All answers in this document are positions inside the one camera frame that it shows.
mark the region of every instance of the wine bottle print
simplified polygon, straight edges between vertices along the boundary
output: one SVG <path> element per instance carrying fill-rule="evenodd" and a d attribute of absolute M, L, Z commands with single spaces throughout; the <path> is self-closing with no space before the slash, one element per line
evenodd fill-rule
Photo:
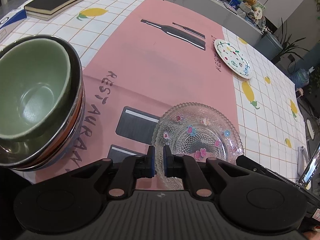
<path fill-rule="evenodd" d="M 189 27 L 185 27 L 185 26 L 182 26 L 182 25 L 174 23 L 174 22 L 172 24 L 177 25 L 177 26 L 181 27 L 182 29 L 185 29 L 186 31 L 191 32 L 191 33 L 198 35 L 199 37 L 205 39 L 205 36 L 202 33 L 196 32 L 195 30 L 190 29 Z"/>
<path fill-rule="evenodd" d="M 153 26 L 155 28 L 158 28 L 158 29 L 162 30 L 164 33 L 166 33 L 174 38 L 178 38 L 180 40 L 186 41 L 199 49 L 205 50 L 205 41 L 202 41 L 201 39 L 194 37 L 189 33 L 181 31 L 181 30 L 174 28 L 172 26 L 160 25 L 158 23 L 153 23 L 153 22 L 143 20 L 143 19 L 141 20 L 141 22 L 146 23 L 146 24 Z"/>

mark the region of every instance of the box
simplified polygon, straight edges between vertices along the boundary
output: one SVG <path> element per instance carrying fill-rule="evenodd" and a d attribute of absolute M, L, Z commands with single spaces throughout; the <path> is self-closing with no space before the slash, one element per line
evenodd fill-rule
<path fill-rule="evenodd" d="M 12 10 L 4 16 L 0 20 L 0 41 L 8 36 L 25 18 L 27 18 L 25 9 Z"/>

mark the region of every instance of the stacked books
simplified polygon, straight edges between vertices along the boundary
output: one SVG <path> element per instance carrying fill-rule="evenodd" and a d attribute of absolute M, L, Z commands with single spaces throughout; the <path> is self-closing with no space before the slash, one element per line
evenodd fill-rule
<path fill-rule="evenodd" d="M 52 17 L 82 0 L 32 0 L 24 6 L 28 16 L 41 20 L 50 20 Z"/>

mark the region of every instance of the screw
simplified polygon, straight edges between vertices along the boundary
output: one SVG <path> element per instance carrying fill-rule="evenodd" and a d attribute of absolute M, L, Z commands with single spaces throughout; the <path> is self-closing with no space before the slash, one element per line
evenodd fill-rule
<path fill-rule="evenodd" d="M 202 188 L 202 189 L 198 189 L 196 193 L 200 197 L 209 197 L 211 196 L 212 191 L 206 188 Z"/>
<path fill-rule="evenodd" d="M 121 197 L 124 194 L 124 190 L 120 188 L 113 188 L 109 190 L 109 195 L 113 197 Z"/>

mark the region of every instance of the lemon print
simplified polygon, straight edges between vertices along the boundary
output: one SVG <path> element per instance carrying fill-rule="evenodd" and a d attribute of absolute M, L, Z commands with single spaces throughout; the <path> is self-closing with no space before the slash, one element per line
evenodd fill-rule
<path fill-rule="evenodd" d="M 245 40 L 243 40 L 243 39 L 241 39 L 241 38 L 238 38 L 238 39 L 239 39 L 239 41 L 240 41 L 242 44 L 244 44 L 244 45 L 247 45 L 247 44 L 248 44 Z"/>
<path fill-rule="evenodd" d="M 286 139 L 284 140 L 284 142 L 285 142 L 285 144 L 286 144 L 289 148 L 292 148 L 291 142 L 290 142 L 289 138 L 286 138 Z"/>
<path fill-rule="evenodd" d="M 252 88 L 246 81 L 242 82 L 242 90 L 247 99 L 250 101 L 251 105 L 253 105 L 255 109 L 260 109 L 259 107 L 257 107 L 257 101 L 254 101 L 254 93 L 252 91 Z"/>
<path fill-rule="evenodd" d="M 105 14 L 106 12 L 107 12 L 107 10 L 102 9 L 102 8 L 90 8 L 90 9 L 86 9 L 86 10 L 81 11 L 79 13 L 79 15 L 77 16 L 77 19 L 80 20 L 80 18 L 100 16 L 100 15 Z"/>
<path fill-rule="evenodd" d="M 308 183 L 308 185 L 306 186 L 306 189 L 309 190 L 311 189 L 311 181 Z"/>
<path fill-rule="evenodd" d="M 296 118 L 298 110 L 297 110 L 296 105 L 294 104 L 294 102 L 291 99 L 290 99 L 290 108 L 291 108 L 293 117 Z"/>
<path fill-rule="evenodd" d="M 268 84 L 271 84 L 271 80 L 269 77 L 264 77 L 265 82 L 267 82 Z"/>

